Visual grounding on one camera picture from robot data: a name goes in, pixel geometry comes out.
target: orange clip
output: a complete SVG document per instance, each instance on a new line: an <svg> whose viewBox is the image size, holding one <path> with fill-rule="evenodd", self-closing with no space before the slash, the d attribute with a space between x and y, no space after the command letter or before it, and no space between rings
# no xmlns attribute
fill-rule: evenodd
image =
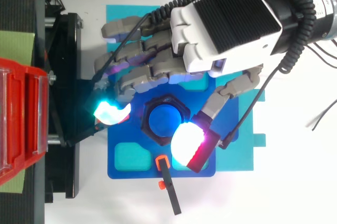
<svg viewBox="0 0 337 224"><path fill-rule="evenodd" d="M158 185L159 185L159 188L160 188L161 190L166 189L166 186L165 186L165 183L164 183L163 180L162 180L162 181L159 181L159 182L158 182Z"/></svg>
<svg viewBox="0 0 337 224"><path fill-rule="evenodd" d="M169 159L167 158L167 156L164 155L164 154L161 154L161 155L159 155L159 156L156 158L156 165L157 165L158 171L162 171L162 169L160 168L160 165L159 165L159 160L160 160L160 159L165 159L165 160L166 160L167 167L168 167L168 168L171 167L171 166L170 166Z"/></svg>

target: teal mat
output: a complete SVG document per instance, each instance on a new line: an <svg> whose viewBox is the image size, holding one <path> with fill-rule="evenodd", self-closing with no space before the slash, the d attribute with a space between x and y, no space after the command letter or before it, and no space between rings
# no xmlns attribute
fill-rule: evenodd
<svg viewBox="0 0 337 224"><path fill-rule="evenodd" d="M146 13L156 9L157 6L135 6L135 5L107 5L106 18L107 22L124 18L128 16L144 16ZM108 44L107 50L114 51L119 44ZM130 69L124 70L117 74L119 79ZM227 81L238 76L231 74L216 79L216 86L224 85ZM208 77L205 75L199 81L193 81L180 84L186 90L203 91L208 86ZM239 97L239 118L244 114L250 103L256 96L258 90L250 91ZM259 99L264 101L264 93ZM216 148L216 170L217 171L247 171L253 170L253 149L254 147L265 147L265 135L253 133L253 114L249 114L245 122L239 129L239 137L232 142L226 150ZM119 143L115 147L115 168L120 171L142 171L149 169L151 166L150 153L136 143ZM186 170L173 160L172 166L176 170Z"/></svg>

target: coiled cable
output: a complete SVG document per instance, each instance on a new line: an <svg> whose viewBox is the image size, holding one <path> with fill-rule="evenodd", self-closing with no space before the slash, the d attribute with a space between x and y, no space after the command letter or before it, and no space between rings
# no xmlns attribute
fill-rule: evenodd
<svg viewBox="0 0 337 224"><path fill-rule="evenodd" d="M161 6L151 12L151 21L153 24L159 24L171 17L174 8L183 7L195 0L173 0L164 6Z"/></svg>
<svg viewBox="0 0 337 224"><path fill-rule="evenodd" d="M256 97L243 114L239 122L236 124L234 129L226 135L223 139L221 144L219 145L220 148L226 149L228 145L234 139L234 136L239 129L239 127L243 124L245 119L248 117L249 113L252 111L253 107L257 103L259 97L262 95L264 89L270 82L271 78L276 74L277 71L280 71L283 74L289 74L290 71L293 69L294 65L300 58L304 47L308 44L308 40L313 32L313 26L316 20L316 11L314 10L315 5L313 4L313 0L288 0L291 6L303 15L299 20L299 26L296 30L296 34L293 37L293 42L290 45L288 51L286 52L284 58L281 60L279 65L272 71L272 73L268 76L267 80L264 82L262 87L260 88L259 92L257 93Z"/></svg>
<svg viewBox="0 0 337 224"><path fill-rule="evenodd" d="M316 11L314 10L315 5L313 4L313 0L288 1L298 13L303 15L303 18L299 20L299 26L293 37L293 42L279 64L279 71L283 74L289 74L300 58L304 47L308 44L308 40L312 35L316 20Z"/></svg>

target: black heat sink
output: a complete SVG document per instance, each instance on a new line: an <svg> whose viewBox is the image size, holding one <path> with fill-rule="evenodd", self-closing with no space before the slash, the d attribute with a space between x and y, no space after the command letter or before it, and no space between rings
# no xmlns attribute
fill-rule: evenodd
<svg viewBox="0 0 337 224"><path fill-rule="evenodd" d="M196 0L194 6L219 54L281 29L262 0Z"/></svg>

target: hexagonal nut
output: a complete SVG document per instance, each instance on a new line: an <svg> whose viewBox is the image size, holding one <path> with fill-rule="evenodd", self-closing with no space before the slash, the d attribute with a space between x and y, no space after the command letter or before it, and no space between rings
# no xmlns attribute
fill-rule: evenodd
<svg viewBox="0 0 337 224"><path fill-rule="evenodd" d="M147 103L144 104L144 112L142 117L142 125L141 130L152 140L154 140L156 143L158 143L160 146L165 146L169 143L171 143L172 136L171 137L161 137L156 135L150 128L150 124L148 122L150 118L151 112L158 107L159 105L163 104L169 104L173 107L175 107L180 115L181 115L181 121L186 122L190 119L191 111L188 109L184 103L182 103L179 99L177 99L175 96L167 94L164 96L161 96L159 98L153 98Z"/></svg>

